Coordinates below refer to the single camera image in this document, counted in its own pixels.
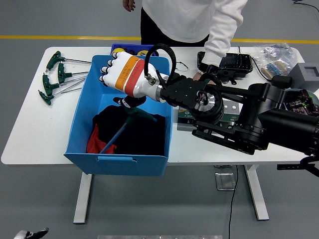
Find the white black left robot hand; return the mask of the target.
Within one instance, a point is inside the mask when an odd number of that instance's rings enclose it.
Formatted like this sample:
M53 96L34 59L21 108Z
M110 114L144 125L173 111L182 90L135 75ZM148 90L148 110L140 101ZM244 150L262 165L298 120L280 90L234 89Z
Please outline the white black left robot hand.
M49 228L45 228L45 229L40 230L40 231L35 232L35 233L30 232L30 231L21 230L15 235L14 239L41 239L48 232L49 232Z

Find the person's left hand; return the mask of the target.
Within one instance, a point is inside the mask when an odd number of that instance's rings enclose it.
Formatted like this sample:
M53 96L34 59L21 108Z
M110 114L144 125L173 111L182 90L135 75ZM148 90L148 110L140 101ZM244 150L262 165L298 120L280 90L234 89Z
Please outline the person's left hand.
M193 76L193 80L194 80L194 81L200 80L200 78L201 78L202 75L203 75L202 72L197 72L197 73ZM205 81L207 84L209 84L209 85L215 85L215 83L214 83L212 80L210 80L210 79L205 79L204 81Z

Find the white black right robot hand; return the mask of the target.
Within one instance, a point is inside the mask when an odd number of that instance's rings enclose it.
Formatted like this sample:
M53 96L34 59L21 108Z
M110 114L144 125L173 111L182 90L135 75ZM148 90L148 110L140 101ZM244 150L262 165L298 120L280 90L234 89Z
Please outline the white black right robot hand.
M125 93L124 98L115 97L113 101L127 108L135 108L145 103L149 97L154 101L164 103L160 98L159 76L167 78L168 75L156 73L152 64L148 64L148 73L144 73L145 60L127 52L112 54L113 59L107 62L107 66L101 67L102 76L99 81L105 86Z

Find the person's right hand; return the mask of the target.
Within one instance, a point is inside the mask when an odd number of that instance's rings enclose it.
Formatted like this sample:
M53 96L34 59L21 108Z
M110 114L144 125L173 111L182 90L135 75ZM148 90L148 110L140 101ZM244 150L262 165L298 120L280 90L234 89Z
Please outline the person's right hand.
M124 9L128 12L134 11L136 7L135 0L123 0L122 5Z

